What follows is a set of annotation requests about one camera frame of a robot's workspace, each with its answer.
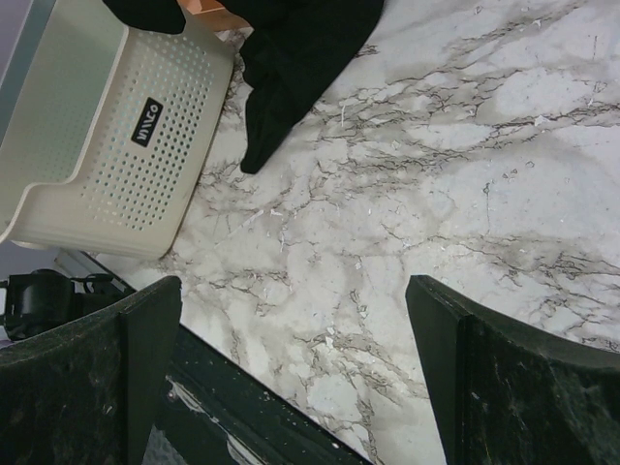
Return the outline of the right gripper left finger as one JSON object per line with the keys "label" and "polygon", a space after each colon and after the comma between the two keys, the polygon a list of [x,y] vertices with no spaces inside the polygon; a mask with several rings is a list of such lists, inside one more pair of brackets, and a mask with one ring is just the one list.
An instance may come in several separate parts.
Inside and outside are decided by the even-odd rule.
{"label": "right gripper left finger", "polygon": [[181,314],[168,276],[1,351],[4,464],[140,464]]}

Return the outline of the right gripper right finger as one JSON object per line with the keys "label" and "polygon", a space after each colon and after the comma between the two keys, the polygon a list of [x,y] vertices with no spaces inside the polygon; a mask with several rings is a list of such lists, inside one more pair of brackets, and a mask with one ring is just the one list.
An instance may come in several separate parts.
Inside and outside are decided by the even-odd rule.
{"label": "right gripper right finger", "polygon": [[424,275],[406,303],[449,464],[616,464],[619,355]]}

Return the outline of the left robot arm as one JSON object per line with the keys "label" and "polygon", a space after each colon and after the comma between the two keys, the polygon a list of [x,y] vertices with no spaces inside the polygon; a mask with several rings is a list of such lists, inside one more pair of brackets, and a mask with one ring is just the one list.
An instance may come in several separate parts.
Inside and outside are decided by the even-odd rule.
{"label": "left robot arm", "polygon": [[6,291],[1,326],[13,342],[75,321],[124,296],[107,274],[72,278],[52,269],[11,275],[1,288]]}

